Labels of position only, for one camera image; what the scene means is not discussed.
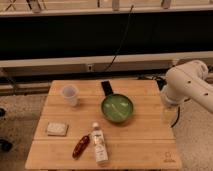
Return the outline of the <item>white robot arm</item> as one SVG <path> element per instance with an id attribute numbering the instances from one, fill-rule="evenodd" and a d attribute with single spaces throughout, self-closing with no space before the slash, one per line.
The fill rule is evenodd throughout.
<path id="1" fill-rule="evenodd" d="M 160 91 L 166 124 L 171 124 L 185 98 L 194 100 L 213 114 L 213 86 L 205 81 L 207 76 L 208 67 L 201 60 L 177 65 L 166 72 L 166 85 Z"/>

